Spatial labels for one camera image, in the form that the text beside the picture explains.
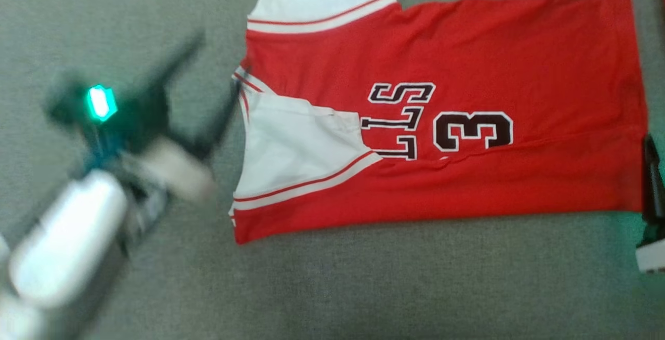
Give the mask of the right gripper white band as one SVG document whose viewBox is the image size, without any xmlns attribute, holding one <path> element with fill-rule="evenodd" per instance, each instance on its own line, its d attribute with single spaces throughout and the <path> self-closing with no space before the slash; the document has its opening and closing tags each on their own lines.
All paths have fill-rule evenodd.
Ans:
<svg viewBox="0 0 665 340">
<path fill-rule="evenodd" d="M 644 274 L 664 273 L 664 188 L 660 173 L 660 156 L 651 134 L 643 144 L 643 217 L 648 223 L 637 245 L 635 257 L 638 269 Z"/>
</svg>

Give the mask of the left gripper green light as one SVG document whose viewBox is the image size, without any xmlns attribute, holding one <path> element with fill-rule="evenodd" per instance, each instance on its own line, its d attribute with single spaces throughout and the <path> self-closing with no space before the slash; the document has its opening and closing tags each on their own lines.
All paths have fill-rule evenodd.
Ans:
<svg viewBox="0 0 665 340">
<path fill-rule="evenodd" d="M 86 144 L 82 170 L 107 168 L 121 153 L 144 150 L 169 125 L 166 88 L 196 57 L 206 34 L 196 32 L 168 53 L 140 78 L 139 86 L 127 95 L 112 87 L 87 84 L 78 75 L 67 75 L 54 87 L 44 103 L 49 122 Z M 193 136 L 193 155 L 208 160 L 218 148 L 230 119 L 239 106 L 242 85 L 231 82 L 228 99 L 212 113 Z"/>
</svg>

